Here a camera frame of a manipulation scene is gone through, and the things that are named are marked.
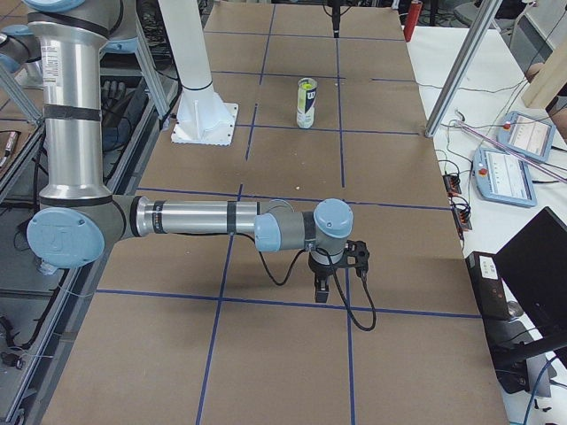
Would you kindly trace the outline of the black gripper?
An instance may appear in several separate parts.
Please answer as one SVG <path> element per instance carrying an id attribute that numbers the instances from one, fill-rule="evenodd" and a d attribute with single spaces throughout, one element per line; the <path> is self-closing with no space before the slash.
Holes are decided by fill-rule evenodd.
<path id="1" fill-rule="evenodd" d="M 331 255 L 311 251 L 308 265 L 315 275 L 315 302 L 326 303 L 330 294 L 328 279 L 332 273 L 340 268 L 348 267 L 347 252 Z"/>

